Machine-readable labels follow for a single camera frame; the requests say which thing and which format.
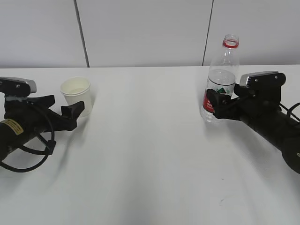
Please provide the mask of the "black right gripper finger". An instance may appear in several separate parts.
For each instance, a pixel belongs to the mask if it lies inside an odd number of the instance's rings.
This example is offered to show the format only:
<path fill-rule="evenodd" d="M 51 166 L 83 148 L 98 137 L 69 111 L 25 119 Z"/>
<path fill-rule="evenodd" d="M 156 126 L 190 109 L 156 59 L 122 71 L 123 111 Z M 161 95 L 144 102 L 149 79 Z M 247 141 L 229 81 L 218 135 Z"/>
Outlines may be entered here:
<path fill-rule="evenodd" d="M 231 100 L 230 95 L 218 93 L 213 89 L 207 89 L 206 96 L 210 101 L 213 109 L 217 109 L 219 106 L 227 105 Z"/>

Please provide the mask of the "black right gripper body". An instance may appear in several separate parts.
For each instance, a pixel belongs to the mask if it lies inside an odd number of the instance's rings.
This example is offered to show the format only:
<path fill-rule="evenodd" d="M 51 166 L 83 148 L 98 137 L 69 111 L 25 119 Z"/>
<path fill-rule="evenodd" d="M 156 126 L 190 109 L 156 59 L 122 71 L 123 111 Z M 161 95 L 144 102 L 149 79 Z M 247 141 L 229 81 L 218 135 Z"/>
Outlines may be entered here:
<path fill-rule="evenodd" d="M 238 84 L 234 87 L 236 98 L 230 100 L 227 105 L 214 109 L 213 115 L 218 119 L 251 121 L 285 121 L 285 115 L 281 112 L 280 103 L 261 101 L 241 90 Z"/>

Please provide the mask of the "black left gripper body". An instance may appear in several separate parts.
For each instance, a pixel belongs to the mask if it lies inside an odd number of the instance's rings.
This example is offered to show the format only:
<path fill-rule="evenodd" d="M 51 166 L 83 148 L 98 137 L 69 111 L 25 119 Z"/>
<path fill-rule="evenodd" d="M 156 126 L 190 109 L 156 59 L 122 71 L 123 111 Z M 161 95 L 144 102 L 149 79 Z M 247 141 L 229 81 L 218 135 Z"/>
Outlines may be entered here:
<path fill-rule="evenodd" d="M 77 120 L 70 120 L 50 109 L 27 108 L 25 99 L 5 99 L 5 119 L 19 122 L 23 128 L 36 129 L 41 132 L 72 131 L 77 127 Z"/>

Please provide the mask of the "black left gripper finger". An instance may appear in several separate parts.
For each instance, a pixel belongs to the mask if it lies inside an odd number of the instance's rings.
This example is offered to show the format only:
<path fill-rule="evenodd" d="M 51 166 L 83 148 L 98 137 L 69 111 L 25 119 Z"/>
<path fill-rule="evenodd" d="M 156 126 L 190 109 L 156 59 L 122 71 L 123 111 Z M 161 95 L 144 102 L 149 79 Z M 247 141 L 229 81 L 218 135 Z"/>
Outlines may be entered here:
<path fill-rule="evenodd" d="M 77 120 L 83 111 L 84 111 L 83 101 L 79 101 L 75 104 L 61 107 L 61 115 L 70 120 Z"/>
<path fill-rule="evenodd" d="M 35 107 L 40 108 L 40 109 L 49 109 L 54 104 L 55 104 L 55 96 L 54 95 L 27 98 L 27 108 L 28 109 L 34 109 Z"/>

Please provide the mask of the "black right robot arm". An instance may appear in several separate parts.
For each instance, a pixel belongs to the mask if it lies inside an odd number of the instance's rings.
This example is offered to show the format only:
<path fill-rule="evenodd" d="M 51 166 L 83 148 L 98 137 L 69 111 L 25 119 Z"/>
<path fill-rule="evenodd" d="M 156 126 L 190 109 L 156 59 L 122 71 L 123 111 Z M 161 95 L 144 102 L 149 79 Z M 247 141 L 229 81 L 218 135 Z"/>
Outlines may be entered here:
<path fill-rule="evenodd" d="M 295 104 L 283 113 L 281 89 L 252 90 L 236 84 L 236 98 L 213 89 L 206 96 L 217 119 L 241 121 L 281 151 L 286 164 L 300 172 L 300 123 L 291 117 Z"/>

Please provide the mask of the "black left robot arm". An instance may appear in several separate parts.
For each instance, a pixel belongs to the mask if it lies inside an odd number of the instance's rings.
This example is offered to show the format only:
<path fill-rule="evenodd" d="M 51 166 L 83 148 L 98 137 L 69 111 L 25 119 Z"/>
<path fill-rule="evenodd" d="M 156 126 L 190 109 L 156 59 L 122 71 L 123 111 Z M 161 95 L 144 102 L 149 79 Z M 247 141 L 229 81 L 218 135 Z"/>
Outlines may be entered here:
<path fill-rule="evenodd" d="M 61 107 L 61 115 L 52 111 L 53 95 L 9 99 L 4 101 L 4 120 L 0 122 L 0 159 L 21 149 L 33 138 L 40 139 L 46 146 L 46 153 L 52 154 L 56 131 L 72 131 L 84 110 L 84 102 Z"/>

